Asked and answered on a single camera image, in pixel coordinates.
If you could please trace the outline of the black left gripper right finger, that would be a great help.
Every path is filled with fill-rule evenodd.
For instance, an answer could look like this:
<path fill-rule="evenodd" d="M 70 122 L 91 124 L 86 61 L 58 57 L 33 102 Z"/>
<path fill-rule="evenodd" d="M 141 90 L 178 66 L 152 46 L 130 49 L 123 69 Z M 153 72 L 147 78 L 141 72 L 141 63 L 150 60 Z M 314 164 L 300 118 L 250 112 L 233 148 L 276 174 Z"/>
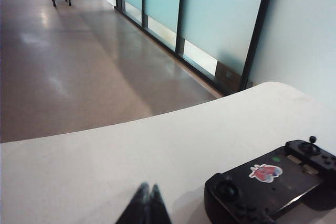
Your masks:
<path fill-rule="evenodd" d="M 150 193 L 149 207 L 150 223 L 172 224 L 157 184 L 154 184 L 152 187 L 152 191 Z"/>

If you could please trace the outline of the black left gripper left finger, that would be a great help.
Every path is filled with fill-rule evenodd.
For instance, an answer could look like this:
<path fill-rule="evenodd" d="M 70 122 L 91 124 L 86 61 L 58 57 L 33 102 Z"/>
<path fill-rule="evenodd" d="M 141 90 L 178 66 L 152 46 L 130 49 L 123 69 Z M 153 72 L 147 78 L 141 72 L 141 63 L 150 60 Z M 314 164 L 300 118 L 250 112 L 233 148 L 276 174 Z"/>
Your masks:
<path fill-rule="evenodd" d="M 147 182 L 141 183 L 116 224 L 146 223 L 149 193 L 149 184 Z"/>

